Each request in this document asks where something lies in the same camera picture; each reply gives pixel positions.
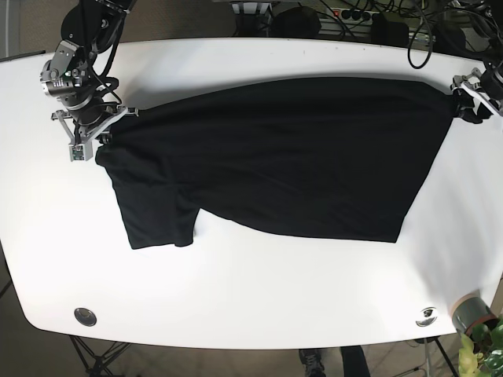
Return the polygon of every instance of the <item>green leaf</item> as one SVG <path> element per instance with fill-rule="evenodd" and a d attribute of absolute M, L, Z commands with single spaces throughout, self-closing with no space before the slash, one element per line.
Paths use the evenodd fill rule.
<path fill-rule="evenodd" d="M 478 370 L 479 362 L 477 356 L 471 350 L 461 348 L 459 350 L 459 371 L 460 373 L 475 373 Z"/>
<path fill-rule="evenodd" d="M 490 337 L 496 348 L 503 349 L 503 324 L 498 324 L 498 326 L 490 332 Z"/>
<path fill-rule="evenodd" d="M 486 359 L 486 366 L 490 370 L 495 370 L 503 367 L 503 351 L 494 350 Z"/>
<path fill-rule="evenodd" d="M 482 342 L 489 334 L 490 330 L 486 324 L 477 324 L 472 330 L 474 342 Z"/>
<path fill-rule="evenodd" d="M 465 350 L 473 352 L 473 341 L 466 334 L 461 334 L 461 344 Z"/>

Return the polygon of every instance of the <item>wire bundle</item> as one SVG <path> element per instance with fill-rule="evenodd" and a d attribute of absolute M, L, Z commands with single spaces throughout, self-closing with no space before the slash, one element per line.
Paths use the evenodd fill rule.
<path fill-rule="evenodd" d="M 325 2 L 325 0 L 318 0 L 318 1 L 321 4 L 323 4 L 323 6 L 326 7 L 330 11 L 330 13 L 332 14 L 332 8 Z M 396 5 L 395 0 L 390 0 L 388 4 L 383 4 L 382 2 L 378 2 L 377 0 L 365 0 L 365 4 L 363 5 L 363 7 L 360 6 L 360 4 L 362 3 L 362 0 L 357 0 L 355 4 L 351 4 L 348 0 L 340 0 L 340 1 L 342 3 L 350 6 L 351 10 L 356 9 L 356 10 L 360 10 L 362 12 L 366 11 L 366 10 L 376 10 L 377 12 L 380 12 L 380 13 L 383 13 L 383 12 L 397 13 L 402 18 L 417 18 L 417 19 L 419 19 L 420 25 L 415 30 L 413 37 L 410 39 L 409 46 L 407 49 L 407 59 L 409 60 L 410 66 L 414 69 L 422 69 L 423 67 L 425 67 L 428 64 L 429 60 L 431 59 L 431 55 L 433 54 L 433 39 L 434 39 L 432 25 L 437 21 L 438 16 L 440 16 L 444 13 L 462 12 L 462 13 L 466 13 L 468 15 L 483 19 L 485 22 L 487 22 L 490 25 L 490 27 L 495 32 L 498 41 L 500 42 L 501 45 L 503 45 L 503 38 L 501 37 L 501 30 L 498 27 L 498 25 L 496 24 L 496 22 L 494 21 L 494 19 L 492 19 L 492 17 L 483 16 L 483 15 L 481 15 L 477 12 L 474 12 L 470 9 L 454 8 L 454 7 L 448 6 L 447 5 L 448 1 L 444 2 L 443 6 L 441 7 L 440 10 L 433 11 L 430 13 L 426 13 L 426 10 L 429 7 L 428 0 L 422 0 L 422 1 L 421 0 L 412 0 L 413 6 L 411 8 L 404 7 L 405 0 L 400 0 L 398 5 Z M 351 31 L 351 29 L 354 27 L 349 28 L 344 23 L 344 21 L 341 20 L 340 17 L 338 17 L 335 14 L 333 16 L 331 16 L 331 15 L 325 14 L 323 12 L 319 12 L 319 13 L 334 20 L 335 22 L 337 22 L 339 24 L 339 26 L 341 26 L 341 28 L 342 28 L 342 32 L 340 34 L 341 40 L 344 39 L 344 37 L 346 36 L 346 31 L 347 31 L 347 32 L 349 32 L 349 34 L 351 35 L 351 37 L 355 41 L 358 41 L 358 39 L 356 38 L 354 33 Z M 428 46 L 428 55 L 426 56 L 426 59 L 424 60 L 424 62 L 422 64 L 416 65 L 412 62 L 412 57 L 411 57 L 412 44 L 414 42 L 414 39 L 417 37 L 417 35 L 419 34 L 420 30 L 423 27 L 426 27 L 427 32 L 428 32 L 428 37 L 430 40 L 430 43 Z M 459 47 L 456 47 L 455 44 L 453 44 L 453 47 L 455 49 L 459 49 Z M 470 52 L 465 49 L 462 52 L 464 55 L 467 55 L 468 57 L 471 57 L 474 59 L 479 59 L 481 57 L 480 54 L 485 51 L 476 52 L 474 50 L 474 51 Z"/>

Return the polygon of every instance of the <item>person's foot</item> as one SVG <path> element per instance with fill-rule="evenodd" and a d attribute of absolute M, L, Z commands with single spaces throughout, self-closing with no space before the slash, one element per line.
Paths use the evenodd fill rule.
<path fill-rule="evenodd" d="M 317 348 L 299 350 L 300 362 L 306 369 L 306 377 L 325 377 L 325 367 L 321 362 L 321 353 Z"/>

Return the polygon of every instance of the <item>floor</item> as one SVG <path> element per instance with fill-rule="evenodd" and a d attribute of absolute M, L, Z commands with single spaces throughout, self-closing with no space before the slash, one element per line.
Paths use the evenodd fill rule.
<path fill-rule="evenodd" d="M 0 254 L 0 287 L 9 281 Z M 67 335 L 41 331 L 24 318 L 15 287 L 0 300 L 0 368 L 9 377 L 84 376 L 84 368 Z M 441 339 L 457 365 L 457 335 Z M 111 344 L 86 339 L 96 354 Z M 430 345 L 435 377 L 451 377 L 435 344 Z M 413 341 L 363 346 L 372 377 L 392 377 L 424 363 L 424 348 Z M 342 377 L 343 364 L 337 348 L 325 349 L 323 362 L 328 377 Z M 126 377 L 303 377 L 296 350 L 197 350 L 132 345 L 111 366 Z M 412 376 L 421 375 L 421 371 Z"/>
<path fill-rule="evenodd" d="M 20 1 L 20 52 L 53 50 L 60 41 L 61 21 L 77 0 Z M 138 0 L 127 19 L 123 41 L 230 36 L 234 29 L 233 14 L 227 4 L 214 4 L 210 0 Z M 3 265 L 2 260 L 0 287 L 9 280 Z M 0 301 L 0 328 L 2 375 L 84 376 L 68 336 L 33 328 L 24 318 L 14 287 Z M 108 345 L 96 339 L 89 342 L 96 353 Z M 442 337 L 441 342 L 456 364 L 457 336 Z M 414 342 L 363 348 L 372 377 L 392 377 L 424 362 L 424 349 Z M 431 349 L 435 376 L 451 376 L 437 347 L 432 345 Z M 342 376 L 339 350 L 326 349 L 323 353 L 327 376 Z M 132 345 L 111 369 L 128 377 L 303 376 L 296 350 L 194 350 Z"/>

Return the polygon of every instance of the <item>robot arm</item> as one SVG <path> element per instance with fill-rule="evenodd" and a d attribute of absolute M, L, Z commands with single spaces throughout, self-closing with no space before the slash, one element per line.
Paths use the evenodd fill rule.
<path fill-rule="evenodd" d="M 52 60 L 44 65 L 40 82 L 44 93 L 58 99 L 67 109 L 52 116 L 58 119 L 70 137 L 70 158 L 88 160 L 93 156 L 92 141 L 106 140 L 108 127 L 135 109 L 122 106 L 114 93 L 119 80 L 108 77 L 119 45 L 124 19 L 136 0 L 80 0 L 64 18 L 62 41 Z M 101 74 L 94 71 L 97 55 L 112 49 Z M 110 93 L 116 101 L 105 102 Z M 73 119 L 75 131 L 66 119 Z"/>
<path fill-rule="evenodd" d="M 66 111 L 53 113 L 70 138 L 71 161 L 87 161 L 93 157 L 92 142 L 109 141 L 108 129 L 125 115 L 138 115 L 134 108 L 122 106 L 114 90 L 119 80 L 108 77 L 116 55 L 124 19 L 136 0 L 79 0 L 79 4 L 64 18 L 62 41 L 52 60 L 44 65 L 40 75 L 46 95 L 55 97 Z M 472 17 L 475 30 L 487 38 L 493 49 L 484 63 L 486 71 L 474 69 L 468 75 L 454 76 L 453 91 L 457 116 L 481 123 L 492 115 L 503 117 L 503 2 L 501 0 L 454 0 L 456 7 Z M 448 12 L 455 11 L 450 7 Z M 93 65 L 97 55 L 112 49 L 105 69 L 99 75 Z M 116 101 L 105 102 L 111 94 Z M 480 102 L 475 113 L 474 99 Z M 70 131 L 66 119 L 72 119 L 75 130 Z"/>

